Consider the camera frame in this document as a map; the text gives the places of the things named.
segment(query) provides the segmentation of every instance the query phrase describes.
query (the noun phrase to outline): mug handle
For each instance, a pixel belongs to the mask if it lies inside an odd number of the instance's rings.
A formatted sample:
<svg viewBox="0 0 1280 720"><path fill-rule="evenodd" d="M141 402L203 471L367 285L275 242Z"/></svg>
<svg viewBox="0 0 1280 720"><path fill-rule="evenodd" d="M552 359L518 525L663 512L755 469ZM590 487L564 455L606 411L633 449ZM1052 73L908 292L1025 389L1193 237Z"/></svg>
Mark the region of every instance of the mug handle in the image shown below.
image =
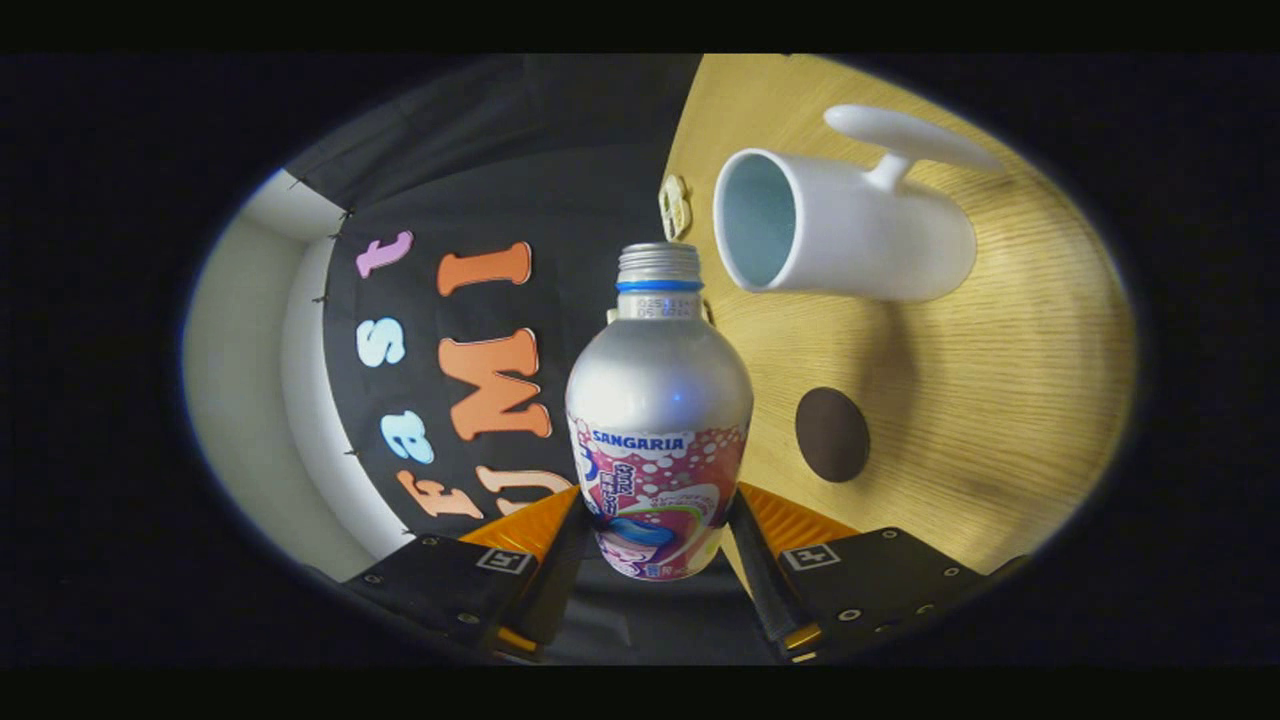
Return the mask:
<svg viewBox="0 0 1280 720"><path fill-rule="evenodd" d="M987 173L1005 172L995 155L972 140L905 113L868 105L833 105L822 117L836 132L888 150L876 169L867 173L867 181L886 192L897 188L916 160L937 160Z"/></svg>

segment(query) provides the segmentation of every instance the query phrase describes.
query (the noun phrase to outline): sangaria logo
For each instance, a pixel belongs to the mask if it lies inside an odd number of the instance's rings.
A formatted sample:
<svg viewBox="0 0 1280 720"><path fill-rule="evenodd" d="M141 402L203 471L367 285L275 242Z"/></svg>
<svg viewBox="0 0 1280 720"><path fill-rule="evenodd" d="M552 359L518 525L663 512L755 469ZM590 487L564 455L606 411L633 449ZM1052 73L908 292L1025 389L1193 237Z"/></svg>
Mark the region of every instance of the sangaria logo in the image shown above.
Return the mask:
<svg viewBox="0 0 1280 720"><path fill-rule="evenodd" d="M613 445L627 450L684 450L685 438L636 438L630 436L611 436L591 430L591 438L603 445Z"/></svg>

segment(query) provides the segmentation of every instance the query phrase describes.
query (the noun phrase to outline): blue ring on bottle neck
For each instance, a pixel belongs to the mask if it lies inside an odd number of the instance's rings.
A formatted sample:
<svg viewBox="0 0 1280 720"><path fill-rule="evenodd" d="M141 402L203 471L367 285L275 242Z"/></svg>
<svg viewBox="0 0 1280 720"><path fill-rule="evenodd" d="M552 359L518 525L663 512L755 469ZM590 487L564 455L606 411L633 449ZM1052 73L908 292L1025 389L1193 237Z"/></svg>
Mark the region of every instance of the blue ring on bottle neck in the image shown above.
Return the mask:
<svg viewBox="0 0 1280 720"><path fill-rule="evenodd" d="M700 282L690 281L632 281L617 283L618 292L698 292Z"/></svg>

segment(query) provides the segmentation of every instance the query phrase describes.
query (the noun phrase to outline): pink letter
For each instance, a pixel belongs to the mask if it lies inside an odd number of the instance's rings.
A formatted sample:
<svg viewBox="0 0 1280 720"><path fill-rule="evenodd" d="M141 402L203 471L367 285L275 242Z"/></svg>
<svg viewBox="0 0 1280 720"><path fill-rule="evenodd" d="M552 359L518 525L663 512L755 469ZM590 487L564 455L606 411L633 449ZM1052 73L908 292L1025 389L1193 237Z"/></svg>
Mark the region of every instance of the pink letter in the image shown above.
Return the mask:
<svg viewBox="0 0 1280 720"><path fill-rule="evenodd" d="M413 233L408 231L399 233L396 236L396 242L387 247L383 247L381 242L380 240L370 242L369 250L356 258L356 269L360 270L360 277L367 278L374 268L390 265L403 258L413 245Z"/></svg>

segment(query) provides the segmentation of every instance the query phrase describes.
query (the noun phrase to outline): bottle label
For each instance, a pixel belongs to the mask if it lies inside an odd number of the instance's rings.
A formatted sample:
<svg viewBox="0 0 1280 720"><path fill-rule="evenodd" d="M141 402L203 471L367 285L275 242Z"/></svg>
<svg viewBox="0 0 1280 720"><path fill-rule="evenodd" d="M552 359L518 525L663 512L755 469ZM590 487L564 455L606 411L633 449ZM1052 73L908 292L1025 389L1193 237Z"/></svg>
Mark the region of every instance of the bottle label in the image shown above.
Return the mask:
<svg viewBox="0 0 1280 720"><path fill-rule="evenodd" d="M641 580L705 568L719 547L746 429L623 433L568 420L582 501L609 565Z"/></svg>

